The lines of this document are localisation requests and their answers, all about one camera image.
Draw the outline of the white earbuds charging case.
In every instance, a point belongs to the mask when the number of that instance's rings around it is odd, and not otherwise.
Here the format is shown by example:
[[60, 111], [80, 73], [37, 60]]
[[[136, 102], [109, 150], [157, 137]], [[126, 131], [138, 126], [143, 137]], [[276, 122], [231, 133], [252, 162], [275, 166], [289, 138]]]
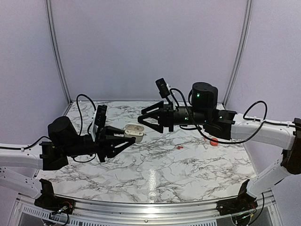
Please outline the white earbuds charging case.
[[144, 126], [137, 123], [128, 123], [125, 125], [124, 136], [135, 138], [136, 143], [140, 143], [144, 137]]

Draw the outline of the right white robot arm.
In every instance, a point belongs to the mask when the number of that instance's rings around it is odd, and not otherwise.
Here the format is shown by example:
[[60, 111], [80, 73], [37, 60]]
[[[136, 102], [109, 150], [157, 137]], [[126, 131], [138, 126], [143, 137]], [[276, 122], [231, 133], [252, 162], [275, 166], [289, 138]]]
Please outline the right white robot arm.
[[233, 207], [243, 211], [258, 195], [290, 175], [301, 173], [301, 120], [268, 121], [265, 117], [248, 117], [246, 113], [217, 109], [218, 89], [209, 83], [192, 85], [183, 106], [160, 101], [141, 111], [138, 122], [163, 133], [175, 125], [193, 125], [201, 136], [206, 133], [219, 138], [220, 144], [241, 144], [249, 140], [281, 147], [282, 158], [276, 160], [257, 177], [248, 179], [233, 200]]

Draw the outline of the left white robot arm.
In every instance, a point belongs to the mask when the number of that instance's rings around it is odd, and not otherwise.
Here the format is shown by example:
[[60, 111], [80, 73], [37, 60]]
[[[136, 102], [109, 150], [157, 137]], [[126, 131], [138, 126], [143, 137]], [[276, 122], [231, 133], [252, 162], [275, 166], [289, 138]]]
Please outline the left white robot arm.
[[42, 136], [32, 145], [0, 146], [0, 185], [33, 199], [40, 198], [48, 209], [54, 210], [60, 202], [51, 182], [27, 177], [10, 167], [55, 171], [67, 166], [69, 157], [82, 155], [95, 155], [105, 162], [134, 143], [135, 138], [126, 137], [123, 130], [103, 124], [95, 135], [79, 135], [71, 120], [61, 116], [49, 124], [48, 137]]

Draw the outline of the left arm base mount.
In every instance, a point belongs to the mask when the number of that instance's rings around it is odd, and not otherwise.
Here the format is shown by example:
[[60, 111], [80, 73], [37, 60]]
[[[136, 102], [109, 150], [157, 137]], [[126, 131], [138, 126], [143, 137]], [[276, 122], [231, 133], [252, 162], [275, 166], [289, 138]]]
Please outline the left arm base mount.
[[67, 207], [66, 213], [72, 214], [75, 200], [57, 196], [54, 193], [52, 183], [45, 179], [40, 179], [41, 183], [40, 196], [35, 199], [34, 205], [52, 211], [59, 211], [63, 207]]

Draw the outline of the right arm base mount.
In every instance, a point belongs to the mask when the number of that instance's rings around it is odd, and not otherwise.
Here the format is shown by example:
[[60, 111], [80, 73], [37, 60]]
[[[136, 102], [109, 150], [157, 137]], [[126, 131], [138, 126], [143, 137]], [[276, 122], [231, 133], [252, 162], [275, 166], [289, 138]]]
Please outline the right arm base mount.
[[250, 179], [246, 180], [240, 187], [237, 197], [220, 200], [216, 209], [221, 216], [235, 214], [247, 210], [254, 210], [258, 207], [256, 198], [247, 194], [247, 185]]

